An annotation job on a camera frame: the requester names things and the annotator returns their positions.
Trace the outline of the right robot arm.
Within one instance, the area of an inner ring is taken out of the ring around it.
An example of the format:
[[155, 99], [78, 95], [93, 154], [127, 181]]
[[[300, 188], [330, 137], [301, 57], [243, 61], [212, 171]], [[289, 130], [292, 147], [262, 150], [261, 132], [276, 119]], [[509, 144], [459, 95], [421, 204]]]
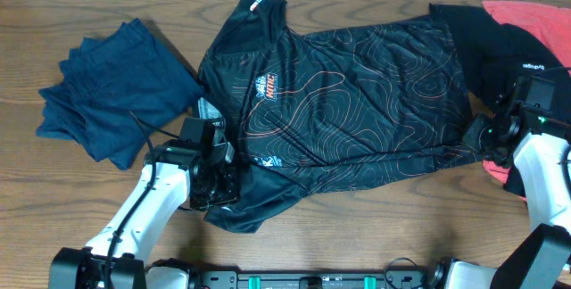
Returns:
[[520, 181], [531, 234], [498, 267], [454, 261], [445, 288], [552, 288], [570, 264], [570, 125], [524, 111], [490, 118], [479, 114], [463, 142], [491, 153], [511, 151], [509, 178]]

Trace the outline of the black orange patterned jersey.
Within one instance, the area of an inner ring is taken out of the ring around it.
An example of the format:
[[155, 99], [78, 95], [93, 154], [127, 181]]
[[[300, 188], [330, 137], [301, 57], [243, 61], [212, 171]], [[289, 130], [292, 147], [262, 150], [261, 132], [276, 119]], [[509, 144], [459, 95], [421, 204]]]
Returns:
[[451, 29], [436, 12], [301, 35], [284, 0], [240, 0], [198, 69], [242, 164], [238, 202], [206, 220], [250, 234], [313, 194], [475, 162]]

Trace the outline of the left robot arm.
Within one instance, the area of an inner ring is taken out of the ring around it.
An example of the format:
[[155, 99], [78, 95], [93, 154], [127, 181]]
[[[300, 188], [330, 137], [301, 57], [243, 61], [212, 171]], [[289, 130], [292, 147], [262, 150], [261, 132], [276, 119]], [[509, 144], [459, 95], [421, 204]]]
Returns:
[[184, 203], [195, 211], [236, 201], [230, 143], [178, 140], [150, 148], [140, 179], [107, 226], [82, 249], [63, 247], [49, 273], [51, 288], [201, 288], [200, 272], [174, 259], [148, 266], [153, 247]]

